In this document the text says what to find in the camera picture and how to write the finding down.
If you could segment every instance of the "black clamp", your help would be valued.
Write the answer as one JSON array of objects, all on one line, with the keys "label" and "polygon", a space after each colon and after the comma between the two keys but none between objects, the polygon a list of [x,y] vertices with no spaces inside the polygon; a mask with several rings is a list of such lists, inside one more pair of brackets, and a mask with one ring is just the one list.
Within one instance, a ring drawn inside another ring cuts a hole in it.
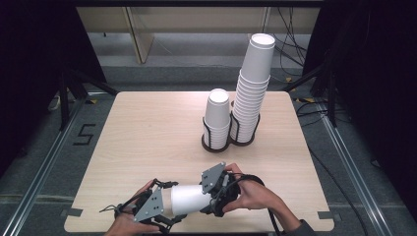
[{"label": "black clamp", "polygon": [[[154,185],[157,186],[155,191],[152,190]],[[118,205],[114,209],[114,217],[117,217],[120,213],[130,213],[134,215],[134,221],[158,226],[162,234],[168,234],[174,224],[181,222],[187,216],[187,214],[177,215],[170,219],[162,215],[164,209],[160,190],[172,188],[175,185],[178,185],[178,182],[160,182],[153,179],[147,190],[135,195],[126,203]]]}]

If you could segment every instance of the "black cable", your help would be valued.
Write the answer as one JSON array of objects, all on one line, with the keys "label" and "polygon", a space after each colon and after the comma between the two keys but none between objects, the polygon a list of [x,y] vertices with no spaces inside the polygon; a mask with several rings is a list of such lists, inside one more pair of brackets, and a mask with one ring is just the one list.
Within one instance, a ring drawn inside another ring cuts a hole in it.
[{"label": "black cable", "polygon": [[281,39],[279,39],[276,35],[275,35],[275,33],[273,33],[272,34],[273,35],[273,37],[277,40],[277,41],[279,41],[279,42],[281,42],[281,43],[285,43],[285,46],[290,46],[290,47],[299,47],[300,48],[300,50],[302,50],[302,51],[307,51],[307,49],[306,48],[304,48],[304,47],[302,47],[302,46],[300,46],[300,45],[294,45],[294,44],[290,44],[290,43],[288,43],[288,42],[284,42],[284,41],[282,41]]},{"label": "black cable", "polygon": [[277,50],[280,54],[284,55],[286,58],[290,59],[291,61],[293,61],[294,63],[298,64],[299,66],[304,66],[301,62],[295,60],[292,56],[290,56],[288,53],[286,53],[285,51],[283,51],[281,48],[279,48],[278,46],[275,46],[275,50]]},{"label": "black cable", "polygon": [[117,206],[115,206],[115,205],[109,205],[109,206],[106,206],[104,209],[102,209],[99,212],[105,212],[105,211],[109,211],[109,210],[114,210],[116,208],[117,208]]},{"label": "black cable", "polygon": [[313,150],[310,148],[310,146],[307,146],[312,156],[317,160],[317,162],[322,166],[322,168],[328,173],[328,176],[331,178],[333,183],[337,186],[337,188],[340,190],[343,197],[347,200],[347,202],[352,207],[353,211],[355,212],[356,216],[358,217],[359,222],[361,223],[362,229],[364,230],[365,235],[368,235],[368,230],[366,228],[365,222],[363,221],[361,215],[359,214],[359,211],[356,209],[356,207],[353,205],[352,201],[347,196],[346,192],[344,192],[343,188],[340,186],[340,184],[337,182],[334,175],[330,172],[330,170],[325,166],[325,164],[316,156],[316,154],[313,152]]},{"label": "black cable", "polygon": [[279,16],[281,17],[281,19],[282,19],[282,21],[284,22],[284,25],[285,25],[285,28],[286,28],[286,31],[287,31],[287,34],[286,34],[286,37],[285,37],[285,39],[284,39],[284,41],[283,41],[283,44],[282,44],[282,51],[283,51],[283,47],[284,47],[284,45],[286,45],[286,44],[288,44],[288,43],[286,43],[286,39],[287,39],[287,37],[289,37],[290,39],[291,39],[291,41],[293,42],[293,44],[294,44],[294,47],[295,47],[295,49],[296,49],[296,52],[297,52],[297,55],[299,56],[299,58],[300,58],[300,60],[301,60],[301,65],[304,65],[304,61],[303,60],[305,60],[305,56],[304,56],[304,54],[301,52],[301,49],[300,49],[300,46],[298,45],[298,43],[297,43],[297,41],[295,40],[295,35],[294,35],[294,27],[293,27],[293,25],[292,25],[292,17],[293,17],[293,11],[294,11],[294,8],[289,8],[289,16],[290,16],[290,18],[289,18],[289,25],[287,24],[287,22],[285,21],[285,19],[284,19],[284,17],[283,17],[283,15],[282,15],[282,13],[281,13],[281,11],[280,11],[280,9],[279,9],[279,7],[277,8],[277,10],[278,10],[278,13],[279,13]]},{"label": "black cable", "polygon": [[298,115],[298,113],[300,112],[300,110],[307,106],[307,105],[311,105],[311,104],[318,104],[318,103],[328,103],[327,101],[313,101],[313,102],[308,102],[308,103],[304,103],[302,104],[300,107],[298,107],[297,111],[295,112],[295,114]]},{"label": "black cable", "polygon": [[149,192],[149,189],[147,189],[147,190],[145,190],[145,191],[143,191],[143,192],[141,192],[141,193],[139,193],[139,194],[135,195],[135,196],[134,196],[134,197],[132,197],[130,200],[128,200],[126,203],[122,204],[122,205],[119,207],[120,212],[123,212],[123,213],[129,213],[129,212],[123,211],[123,209],[124,209],[125,207],[127,207],[127,206],[131,203],[131,202],[133,202],[134,200],[139,199],[140,197],[142,197],[143,195],[147,194],[148,192]]},{"label": "black cable", "polygon": [[297,117],[303,117],[303,116],[308,116],[308,115],[312,115],[312,114],[317,114],[317,113],[327,113],[328,110],[317,110],[317,111],[310,111],[310,112],[305,112],[305,113],[300,113],[297,115]]},{"label": "black cable", "polygon": [[280,80],[279,78],[277,78],[277,77],[275,77],[275,76],[273,76],[273,75],[270,75],[270,77],[271,77],[272,79],[274,79],[274,80],[278,81],[278,82],[283,83],[283,84],[291,84],[291,83],[293,83],[292,81],[289,81],[289,82],[287,82],[287,81],[282,81],[282,80]]},{"label": "black cable", "polygon": [[[277,47],[275,47],[280,53],[279,53],[279,65],[281,66],[281,69],[282,69],[282,71],[284,71],[286,74],[288,74],[288,75],[290,75],[290,76],[302,76],[302,75],[295,75],[295,74],[292,74],[292,73],[290,73],[290,72],[287,72],[285,69],[284,69],[284,67],[282,66],[282,53],[281,52],[283,52],[283,49],[284,49],[284,45],[285,44],[282,44],[282,47],[280,48],[280,49],[278,49]],[[288,58],[289,59],[291,59],[291,60],[293,60],[294,62],[296,62],[297,64],[299,64],[300,65],[300,63],[299,62],[297,62],[294,58],[292,58],[291,56],[289,56],[288,55]]]}]

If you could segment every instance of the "wooden table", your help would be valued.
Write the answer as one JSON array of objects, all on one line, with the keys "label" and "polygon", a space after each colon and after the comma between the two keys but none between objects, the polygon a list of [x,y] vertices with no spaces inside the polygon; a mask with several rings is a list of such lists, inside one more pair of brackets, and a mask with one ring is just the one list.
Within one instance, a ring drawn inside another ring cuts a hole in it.
[{"label": "wooden table", "polygon": [[[114,220],[113,211],[99,211],[124,203],[148,180],[194,185],[204,170],[225,161],[259,176],[315,230],[332,230],[333,220],[318,216],[318,211],[329,211],[328,204],[288,93],[267,92],[255,140],[220,153],[206,151],[201,143],[208,97],[208,91],[120,92],[72,206],[83,212],[68,216],[65,229],[104,232]],[[163,197],[169,215],[170,190],[163,190]],[[265,209],[238,209],[222,218],[195,212],[171,230],[272,231]]]}]

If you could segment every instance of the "gray gripper part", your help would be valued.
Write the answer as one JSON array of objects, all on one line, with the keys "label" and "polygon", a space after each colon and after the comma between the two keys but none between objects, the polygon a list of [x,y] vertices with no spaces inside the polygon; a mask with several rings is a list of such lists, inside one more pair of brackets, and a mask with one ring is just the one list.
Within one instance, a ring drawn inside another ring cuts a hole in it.
[{"label": "gray gripper part", "polygon": [[202,173],[203,194],[208,193],[212,188],[214,188],[225,166],[226,163],[221,162]]},{"label": "gray gripper part", "polygon": [[145,202],[144,206],[135,215],[135,222],[142,221],[163,213],[162,191],[157,187]]}]

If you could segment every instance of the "white paper cup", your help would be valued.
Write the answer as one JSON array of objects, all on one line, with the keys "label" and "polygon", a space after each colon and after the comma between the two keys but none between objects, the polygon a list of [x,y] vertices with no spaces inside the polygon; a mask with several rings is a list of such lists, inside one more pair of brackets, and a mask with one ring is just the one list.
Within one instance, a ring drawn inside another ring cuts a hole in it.
[{"label": "white paper cup", "polygon": [[249,87],[249,88],[252,88],[252,89],[264,89],[265,87],[268,86],[269,79],[270,79],[270,75],[268,75],[268,77],[265,81],[253,82],[253,81],[250,81],[249,79],[245,78],[244,76],[242,76],[242,70],[240,70],[239,71],[238,82],[247,86],[247,87]]},{"label": "white paper cup", "polygon": [[261,97],[249,97],[244,95],[238,95],[235,98],[235,102],[248,104],[250,106],[259,106],[264,101],[264,96]]},{"label": "white paper cup", "polygon": [[245,88],[248,88],[248,89],[267,89],[268,84],[269,84],[269,78],[270,78],[270,75],[268,79],[262,83],[253,83],[245,79],[242,75],[239,75],[238,85],[245,86]]},{"label": "white paper cup", "polygon": [[233,105],[233,110],[236,109],[244,109],[247,112],[255,111],[261,109],[262,106],[262,100],[245,100],[241,97],[236,97]]},{"label": "white paper cup", "polygon": [[208,96],[206,123],[213,128],[223,128],[230,122],[229,94],[221,88],[213,89]]},{"label": "white paper cup", "polygon": [[270,74],[275,39],[264,33],[252,35],[242,65],[242,76],[252,82],[264,82]]},{"label": "white paper cup", "polygon": [[205,141],[206,146],[212,149],[224,148],[227,144],[227,139],[229,136],[229,128],[230,128],[230,118],[229,118],[229,123],[227,124],[227,126],[220,128],[220,129],[212,128],[206,124],[206,126],[204,126],[204,134],[205,134],[204,141]]},{"label": "white paper cup", "polygon": [[264,96],[264,93],[267,91],[267,88],[245,88],[240,83],[237,84],[236,92],[240,95],[248,96],[249,98],[259,98],[260,96]]},{"label": "white paper cup", "polygon": [[239,121],[239,124],[250,124],[258,121],[259,112],[245,112],[236,110],[233,112],[234,117]]},{"label": "white paper cup", "polygon": [[246,102],[251,102],[251,103],[264,100],[265,93],[266,93],[265,91],[260,91],[259,93],[244,91],[240,87],[236,89],[236,97],[238,97],[240,100],[244,100]]},{"label": "white paper cup", "polygon": [[201,185],[172,186],[171,203],[174,215],[199,211],[209,205],[210,194],[203,194]]},{"label": "white paper cup", "polygon": [[[241,116],[239,113],[235,113],[235,111],[233,111],[233,115],[235,119],[232,119],[230,137],[232,138],[232,140],[237,141],[239,143],[246,143],[250,141],[258,125],[259,113],[256,117],[251,118],[245,118],[244,116]],[[239,134],[237,133],[238,125],[236,120],[239,122]]]}]

